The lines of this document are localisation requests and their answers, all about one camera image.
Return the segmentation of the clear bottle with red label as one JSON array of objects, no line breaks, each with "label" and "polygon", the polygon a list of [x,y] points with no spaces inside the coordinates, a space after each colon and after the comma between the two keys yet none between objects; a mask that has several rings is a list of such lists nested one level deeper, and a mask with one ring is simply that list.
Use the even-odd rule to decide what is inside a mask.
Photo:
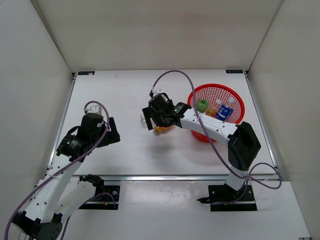
[{"label": "clear bottle with red label", "polygon": [[146,118],[145,118],[144,114],[140,115],[140,119],[141,119],[142,123],[146,123]]}]

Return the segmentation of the orange juice bottle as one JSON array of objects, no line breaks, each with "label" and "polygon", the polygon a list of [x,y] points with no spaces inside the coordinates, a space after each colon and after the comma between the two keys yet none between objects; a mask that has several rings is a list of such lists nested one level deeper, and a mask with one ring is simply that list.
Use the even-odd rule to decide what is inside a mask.
[{"label": "orange juice bottle", "polygon": [[171,131],[173,129],[173,125],[169,126],[169,127],[163,127],[163,126],[154,126],[153,127],[153,131],[155,135],[162,135],[162,134],[166,134],[169,131]]}]

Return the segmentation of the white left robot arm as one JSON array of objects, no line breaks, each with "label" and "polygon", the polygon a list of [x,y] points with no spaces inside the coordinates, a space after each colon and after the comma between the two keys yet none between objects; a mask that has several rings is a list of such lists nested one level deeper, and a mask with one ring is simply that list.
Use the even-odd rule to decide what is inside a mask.
[{"label": "white left robot arm", "polygon": [[96,148],[118,143],[120,134],[115,120],[104,120],[101,113],[86,112],[80,125],[72,127],[60,142],[45,178],[19,208],[11,223],[35,240],[56,240],[64,234],[64,224],[89,200],[100,200],[109,193],[105,181],[94,174],[79,178],[79,185],[62,196],[74,173]]}]

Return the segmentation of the orange patterned label bottle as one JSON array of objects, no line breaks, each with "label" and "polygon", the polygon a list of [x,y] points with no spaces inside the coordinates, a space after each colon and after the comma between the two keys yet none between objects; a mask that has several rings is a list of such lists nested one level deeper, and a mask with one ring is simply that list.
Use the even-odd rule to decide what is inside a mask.
[{"label": "orange patterned label bottle", "polygon": [[217,111],[214,108],[208,108],[205,114],[209,117],[215,118]]}]

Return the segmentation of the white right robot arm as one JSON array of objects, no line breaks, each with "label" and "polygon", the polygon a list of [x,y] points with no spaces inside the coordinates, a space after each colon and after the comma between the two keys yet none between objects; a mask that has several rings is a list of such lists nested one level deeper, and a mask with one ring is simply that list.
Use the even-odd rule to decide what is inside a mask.
[{"label": "white right robot arm", "polygon": [[249,169],[261,149],[249,123],[243,121],[236,124],[215,119],[186,103],[174,104],[164,92],[150,93],[148,106],[142,112],[149,130],[152,130],[153,125],[165,128],[177,126],[201,133],[209,141],[224,145],[228,151],[228,161],[223,164],[229,170],[224,183],[226,200],[232,203],[241,199],[246,191]]}]

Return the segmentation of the blue label water bottle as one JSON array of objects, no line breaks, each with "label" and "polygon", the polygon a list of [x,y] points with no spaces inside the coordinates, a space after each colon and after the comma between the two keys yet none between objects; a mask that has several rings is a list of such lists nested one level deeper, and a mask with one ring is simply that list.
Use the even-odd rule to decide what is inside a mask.
[{"label": "blue label water bottle", "polygon": [[236,99],[233,97],[229,97],[227,102],[223,103],[219,110],[217,111],[215,117],[218,120],[221,120],[223,122],[226,122],[230,116],[232,115],[234,108],[233,105],[235,103]]}]

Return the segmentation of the green plastic bottle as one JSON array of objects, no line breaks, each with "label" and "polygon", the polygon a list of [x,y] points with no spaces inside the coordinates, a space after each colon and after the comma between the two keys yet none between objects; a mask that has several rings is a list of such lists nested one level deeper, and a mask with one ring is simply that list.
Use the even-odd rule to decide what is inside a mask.
[{"label": "green plastic bottle", "polygon": [[196,109],[200,113],[204,113],[209,107],[209,102],[206,99],[199,98],[196,101]]}]

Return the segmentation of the clear water bottle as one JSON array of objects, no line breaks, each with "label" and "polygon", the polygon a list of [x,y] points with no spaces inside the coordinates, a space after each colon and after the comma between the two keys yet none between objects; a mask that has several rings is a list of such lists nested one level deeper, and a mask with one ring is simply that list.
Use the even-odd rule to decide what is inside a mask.
[{"label": "clear water bottle", "polygon": [[220,99],[216,99],[213,108],[218,111],[222,104],[223,102]]}]

